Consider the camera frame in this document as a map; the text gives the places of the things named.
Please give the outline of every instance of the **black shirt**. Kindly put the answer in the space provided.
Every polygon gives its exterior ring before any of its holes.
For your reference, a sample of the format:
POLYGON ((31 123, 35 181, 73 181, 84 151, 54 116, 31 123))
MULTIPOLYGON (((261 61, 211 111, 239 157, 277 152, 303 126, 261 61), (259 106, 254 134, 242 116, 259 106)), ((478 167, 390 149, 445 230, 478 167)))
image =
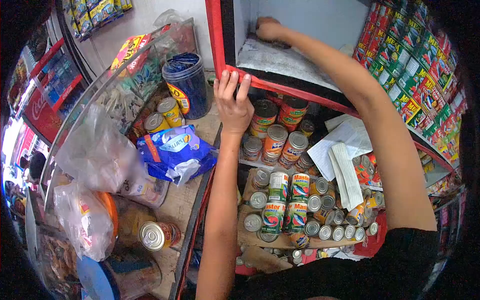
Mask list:
POLYGON ((396 228, 371 259, 319 259, 252 278, 232 299, 414 299, 426 285, 438 253, 438 232, 396 228))

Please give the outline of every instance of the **canned goods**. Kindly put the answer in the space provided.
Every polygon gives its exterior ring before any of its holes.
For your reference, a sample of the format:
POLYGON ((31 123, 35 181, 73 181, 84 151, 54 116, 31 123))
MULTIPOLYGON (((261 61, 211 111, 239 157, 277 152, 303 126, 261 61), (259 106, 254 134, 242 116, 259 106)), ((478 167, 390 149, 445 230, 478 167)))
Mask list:
POLYGON ((270 202, 267 203, 262 211, 262 233, 279 235, 283 227, 283 215, 285 214, 285 203, 270 202))
POLYGON ((267 195, 264 192, 254 192, 250 197, 249 205, 254 209, 263 209, 267 204, 267 195))
POLYGON ((341 209, 337 209, 335 211, 335 216, 333 218, 333 223, 335 225, 340 225, 343 223, 343 220, 345 218, 345 214, 343 213, 343 211, 341 209))
POLYGON ((262 141, 255 136, 249 137, 243 143, 243 154, 244 154, 245 160, 256 161, 259 157, 261 149, 262 149, 262 141))
POLYGON ((295 248, 307 247, 310 242, 310 238, 303 232, 289 234, 288 238, 295 248))
POLYGON ((308 155, 307 151, 304 151, 297 162, 293 165, 294 169, 300 173, 305 172, 311 166, 313 166, 313 160, 310 155, 308 155))
POLYGON ((269 202, 287 202, 288 174, 273 172, 270 174, 270 186, 268 188, 269 202))
POLYGON ((148 133, 159 132, 160 130, 169 129, 170 126, 167 123, 167 120, 159 112, 154 112, 145 119, 144 122, 145 130, 148 133))
POLYGON ((329 240, 332 237, 332 227, 330 225, 323 225, 318 231, 318 237, 321 240, 329 240))
POLYGON ((310 137, 315 131, 315 124, 310 119, 303 119, 300 122, 300 132, 306 137, 310 137))
POLYGON ((335 206, 335 199, 330 195, 322 197, 322 209, 332 209, 335 206))
POLYGON ((257 232, 262 228, 262 218, 257 214, 249 214, 243 220, 243 226, 247 231, 257 232))
POLYGON ((375 235, 378 232, 378 223, 373 222, 370 224, 370 227, 366 230, 367 236, 375 235))
POLYGON ((285 213, 284 231, 288 233, 304 232, 307 222, 307 205, 303 202, 290 202, 285 213))
POLYGON ((363 206, 363 203, 357 205, 354 209, 348 212, 345 220, 351 225, 360 224, 361 219, 363 219, 364 210, 365 208, 363 206))
POLYGON ((345 234, 345 230, 341 226, 335 227, 332 233, 333 240, 339 241, 343 239, 343 235, 345 234))
POLYGON ((335 218, 335 212, 333 210, 321 209, 316 213, 313 213, 313 217, 322 225, 330 225, 335 218))
POLYGON ((150 251, 176 245, 181 238, 180 229, 171 223, 147 221, 140 226, 139 239, 150 251))
POLYGON ((265 168, 260 168, 257 170, 255 177, 253 177, 252 186, 258 190, 262 190, 268 187, 269 182, 270 171, 265 168))
POLYGON ((243 264, 245 264, 245 261, 243 260, 243 258, 241 256, 237 256, 237 258, 235 259, 235 264, 236 265, 243 265, 243 264))
POLYGON ((308 221, 305 224, 305 234, 309 237, 318 236, 318 231, 320 230, 320 223, 315 220, 308 221))
POLYGON ((261 230, 257 231, 257 238, 262 240, 266 243, 271 243, 278 238, 277 234, 270 234, 270 233, 262 233, 261 230))
POLYGON ((345 230, 345 238, 346 239, 351 239, 355 235, 355 226, 353 226, 353 225, 345 226, 344 230, 345 230))
POLYGON ((322 200, 319 195, 311 195, 308 197, 307 209, 311 213, 317 212, 322 206, 322 200))
POLYGON ((300 132, 292 132, 288 136, 287 143, 282 150, 282 157, 293 165, 308 146, 308 139, 300 132))
POLYGON ((262 162, 264 163, 264 165, 266 165, 266 166, 271 166, 271 167, 272 167, 272 166, 274 166, 274 165, 277 163, 277 161, 278 161, 279 158, 280 158, 280 154, 272 155, 272 154, 270 154, 270 153, 265 153, 265 152, 264 152, 264 153, 262 154, 261 160, 262 160, 262 162))
POLYGON ((304 173, 293 174, 292 177, 292 201, 307 202, 310 176, 304 173))
POLYGON ((160 101, 156 110, 163 115, 170 127, 185 125, 185 118, 180 112, 178 102, 173 97, 160 101))

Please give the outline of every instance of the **can lid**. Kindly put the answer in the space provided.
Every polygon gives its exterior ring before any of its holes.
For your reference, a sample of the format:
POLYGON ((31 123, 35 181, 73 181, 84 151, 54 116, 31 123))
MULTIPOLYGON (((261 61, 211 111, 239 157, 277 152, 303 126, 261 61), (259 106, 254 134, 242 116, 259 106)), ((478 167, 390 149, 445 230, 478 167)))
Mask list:
POLYGON ((285 141, 288 131, 282 125, 274 124, 267 129, 268 136, 274 141, 285 141))
POLYGON ((150 251, 160 250, 165 244, 165 233, 155 222, 147 221, 140 226, 140 241, 150 251))
POLYGON ((322 197, 322 208, 323 209, 332 209, 335 205, 335 199, 330 195, 325 195, 322 197))
POLYGON ((167 98, 164 98, 162 101, 160 101, 160 103, 156 107, 156 110, 159 113, 163 114, 172 110, 176 105, 178 104, 174 97, 167 97, 167 98))
POLYGON ((347 225, 345 226, 345 238, 351 239, 355 235, 355 226, 347 225))
POLYGON ((300 258, 301 257, 301 250, 294 250, 292 251, 293 258, 300 258))
POLYGON ((345 230, 343 229, 343 227, 341 226, 335 227, 332 234, 333 240, 336 240, 336 241, 341 240, 343 238, 344 233, 345 233, 345 230))
POLYGON ((323 177, 319 177, 317 181, 315 181, 315 188, 320 195, 325 194, 328 191, 328 181, 323 177))
POLYGON ((254 192, 250 197, 250 205, 253 208, 264 208, 267 204, 267 195, 264 192, 254 192))
POLYGON ((363 227, 358 227, 355 231, 355 240, 361 240, 365 236, 365 229, 363 227))
POLYGON ((308 235, 309 237, 316 236, 318 234, 318 231, 320 230, 320 223, 318 221, 312 220, 308 221, 305 224, 305 234, 308 235))
POLYGON ((256 232, 262 228, 262 217, 257 214, 249 214, 243 221, 243 226, 250 232, 256 232))
POLYGON ((368 227, 368 231, 370 232, 371 235, 375 235, 378 232, 378 223, 373 222, 370 224, 370 227, 368 227))
POLYGON ((256 136, 251 136, 243 143, 243 148, 250 152, 258 152, 262 149, 262 140, 256 136))
POLYGON ((318 237, 321 240, 328 240, 332 236, 332 227, 330 225, 323 225, 318 232, 318 237))
POLYGON ((288 142, 298 150, 305 150, 308 146, 307 137, 298 131, 294 131, 290 134, 288 142))
POLYGON ((160 126, 162 122, 163 122, 162 114, 159 112, 154 112, 153 114, 151 114, 145 119, 145 122, 144 122, 145 130, 147 131, 154 130, 155 128, 160 126))
POLYGON ((308 201, 307 201, 308 211, 315 213, 320 209, 320 206, 322 206, 322 200, 319 195, 313 194, 312 196, 308 197, 308 201))
POLYGON ((254 102, 253 108, 255 115, 260 118, 272 118, 278 113, 278 108, 272 101, 268 99, 259 99, 254 102))

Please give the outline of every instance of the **charmee package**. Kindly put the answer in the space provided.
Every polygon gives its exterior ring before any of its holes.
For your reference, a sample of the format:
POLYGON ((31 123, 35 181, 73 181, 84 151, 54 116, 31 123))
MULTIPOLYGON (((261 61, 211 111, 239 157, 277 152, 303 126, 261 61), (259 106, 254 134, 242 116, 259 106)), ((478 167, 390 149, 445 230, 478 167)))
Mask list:
POLYGON ((216 164, 214 148, 195 135, 193 125, 147 134, 137 148, 148 166, 148 174, 181 185, 207 172, 216 164))

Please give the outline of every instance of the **green can label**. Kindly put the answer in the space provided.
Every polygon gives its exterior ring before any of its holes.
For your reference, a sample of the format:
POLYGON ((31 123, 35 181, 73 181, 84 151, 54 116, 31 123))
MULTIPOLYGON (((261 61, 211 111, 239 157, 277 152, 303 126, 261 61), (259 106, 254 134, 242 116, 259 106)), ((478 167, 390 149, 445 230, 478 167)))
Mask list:
POLYGON ((275 172, 270 175, 270 186, 268 189, 269 202, 287 202, 288 174, 275 172))
POLYGON ((283 227, 283 215, 285 214, 285 204, 280 202, 267 203, 262 211, 262 233, 280 234, 283 227))
POLYGON ((285 214, 285 232, 301 233, 307 222, 307 204, 302 202, 290 202, 285 214))
POLYGON ((391 36, 386 37, 377 55, 377 59, 394 77, 400 76, 409 58, 409 52, 391 36))

